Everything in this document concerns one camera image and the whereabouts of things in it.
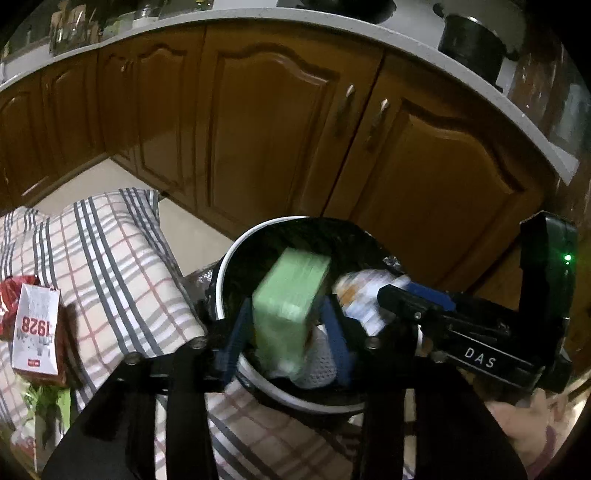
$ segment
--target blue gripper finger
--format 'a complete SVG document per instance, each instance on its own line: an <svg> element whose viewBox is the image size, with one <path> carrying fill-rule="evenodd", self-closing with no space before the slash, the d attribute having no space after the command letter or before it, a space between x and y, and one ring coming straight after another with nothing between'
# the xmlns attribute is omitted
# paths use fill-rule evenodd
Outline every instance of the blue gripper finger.
<svg viewBox="0 0 591 480"><path fill-rule="evenodd" d="M330 352L336 365L336 380L342 387L348 387L351 384L351 371L353 369L353 360L349 354L347 343L336 317L335 310L328 297L324 297L320 309L320 318L326 327L326 333L329 338Z"/></svg>

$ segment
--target black cooking pot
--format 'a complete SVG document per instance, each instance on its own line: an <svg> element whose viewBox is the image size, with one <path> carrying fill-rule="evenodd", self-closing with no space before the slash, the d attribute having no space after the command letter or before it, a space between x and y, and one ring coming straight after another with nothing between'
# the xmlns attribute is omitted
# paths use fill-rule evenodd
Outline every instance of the black cooking pot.
<svg viewBox="0 0 591 480"><path fill-rule="evenodd" d="M449 14L438 50L495 85L507 48L476 18Z"/></svg>

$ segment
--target cabinet handle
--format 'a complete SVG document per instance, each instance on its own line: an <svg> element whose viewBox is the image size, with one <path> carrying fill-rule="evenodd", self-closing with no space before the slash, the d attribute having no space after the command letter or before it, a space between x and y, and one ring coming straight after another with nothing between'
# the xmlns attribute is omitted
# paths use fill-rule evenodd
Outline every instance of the cabinet handle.
<svg viewBox="0 0 591 480"><path fill-rule="evenodd" d="M375 116L374 121L371 123L371 127L369 127L368 144L370 147L374 145L375 138L379 134L382 125L384 124L384 118L386 117L388 108L390 108L390 102L387 98L385 98L382 100L382 103L380 103L379 112Z"/></svg>
<svg viewBox="0 0 591 480"><path fill-rule="evenodd" d="M337 122L337 132L340 132L344 127L344 120L351 110L351 106L353 105L353 97L355 96L355 85L353 83L349 85L347 88L347 92L345 93L345 98L341 100L341 103L336 111L336 122Z"/></svg>

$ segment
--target red bag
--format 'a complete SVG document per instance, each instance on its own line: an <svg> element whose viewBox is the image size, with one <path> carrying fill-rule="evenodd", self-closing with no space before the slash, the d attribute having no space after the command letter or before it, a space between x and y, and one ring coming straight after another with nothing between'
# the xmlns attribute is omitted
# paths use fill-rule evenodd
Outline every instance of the red bag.
<svg viewBox="0 0 591 480"><path fill-rule="evenodd" d="M21 297L22 284L39 285L39 279L35 275L23 277L9 277L0 282L0 340L12 340L14 335L14 322L17 317L18 299Z"/></svg>

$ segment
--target white label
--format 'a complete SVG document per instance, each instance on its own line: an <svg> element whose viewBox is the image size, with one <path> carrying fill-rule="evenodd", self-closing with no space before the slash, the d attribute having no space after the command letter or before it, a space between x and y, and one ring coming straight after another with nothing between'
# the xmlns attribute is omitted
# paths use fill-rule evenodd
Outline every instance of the white label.
<svg viewBox="0 0 591 480"><path fill-rule="evenodd" d="M12 338L12 367L57 375L56 326L60 292L23 284Z"/></svg>

